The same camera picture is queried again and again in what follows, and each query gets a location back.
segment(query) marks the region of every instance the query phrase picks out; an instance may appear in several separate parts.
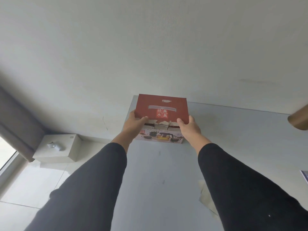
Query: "black sleeve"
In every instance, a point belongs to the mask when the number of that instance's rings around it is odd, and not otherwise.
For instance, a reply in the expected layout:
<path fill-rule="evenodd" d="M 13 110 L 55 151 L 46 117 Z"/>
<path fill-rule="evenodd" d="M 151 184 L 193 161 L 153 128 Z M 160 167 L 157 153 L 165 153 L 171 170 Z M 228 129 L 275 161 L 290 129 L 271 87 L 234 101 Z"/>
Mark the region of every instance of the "black sleeve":
<path fill-rule="evenodd" d="M 50 194 L 26 231 L 110 230 L 126 164 L 124 148 L 107 144 Z"/>
<path fill-rule="evenodd" d="M 225 231 L 308 230 L 295 198 L 218 145 L 205 145 L 198 162 Z"/>

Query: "box lid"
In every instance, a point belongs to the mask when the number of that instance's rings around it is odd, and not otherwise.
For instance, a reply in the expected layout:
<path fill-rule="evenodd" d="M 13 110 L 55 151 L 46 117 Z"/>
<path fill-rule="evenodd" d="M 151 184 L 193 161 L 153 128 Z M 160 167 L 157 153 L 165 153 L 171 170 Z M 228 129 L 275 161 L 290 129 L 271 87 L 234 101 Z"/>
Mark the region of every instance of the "box lid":
<path fill-rule="evenodd" d="M 186 98 L 139 94 L 135 117 L 149 117 L 148 124 L 178 126 L 181 118 L 188 124 L 188 108 Z"/>

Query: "cardboard tube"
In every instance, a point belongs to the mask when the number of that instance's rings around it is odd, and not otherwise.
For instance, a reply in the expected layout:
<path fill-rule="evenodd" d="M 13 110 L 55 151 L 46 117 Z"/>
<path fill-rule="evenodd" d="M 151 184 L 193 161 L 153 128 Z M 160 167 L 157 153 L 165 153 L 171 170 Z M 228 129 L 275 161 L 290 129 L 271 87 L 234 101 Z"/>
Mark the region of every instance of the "cardboard tube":
<path fill-rule="evenodd" d="M 288 121 L 292 126 L 299 130 L 308 130 L 308 105 L 288 116 Z"/>

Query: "hand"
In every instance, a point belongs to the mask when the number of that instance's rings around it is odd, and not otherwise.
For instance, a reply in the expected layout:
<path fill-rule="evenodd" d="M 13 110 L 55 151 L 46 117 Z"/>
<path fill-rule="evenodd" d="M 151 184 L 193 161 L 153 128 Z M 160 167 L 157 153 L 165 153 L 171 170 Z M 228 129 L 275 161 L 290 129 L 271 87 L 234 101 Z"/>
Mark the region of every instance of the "hand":
<path fill-rule="evenodd" d="M 201 134 L 201 130 L 198 124 L 195 122 L 193 116 L 189 116 L 189 123 L 187 125 L 184 124 L 180 118 L 177 119 L 177 123 L 179 124 L 182 135 L 196 150 L 197 154 L 199 154 L 199 151 L 204 145 L 211 143 L 210 140 Z"/>
<path fill-rule="evenodd" d="M 127 121 L 124 123 L 123 132 L 129 132 L 132 138 L 136 138 L 136 136 L 140 133 L 143 125 L 149 120 L 148 117 L 143 117 L 140 120 L 135 118 L 135 110 L 129 113 L 129 117 Z"/>

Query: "red box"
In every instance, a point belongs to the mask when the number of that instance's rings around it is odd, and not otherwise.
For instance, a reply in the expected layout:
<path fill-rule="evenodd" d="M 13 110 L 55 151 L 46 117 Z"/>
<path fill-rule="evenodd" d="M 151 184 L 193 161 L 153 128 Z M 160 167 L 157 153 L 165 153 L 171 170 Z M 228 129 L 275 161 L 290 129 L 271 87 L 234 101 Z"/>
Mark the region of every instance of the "red box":
<path fill-rule="evenodd" d="M 177 124 L 181 118 L 188 124 L 188 108 L 186 98 L 139 94 L 135 117 L 148 116 L 138 140 L 182 143 L 183 136 Z"/>

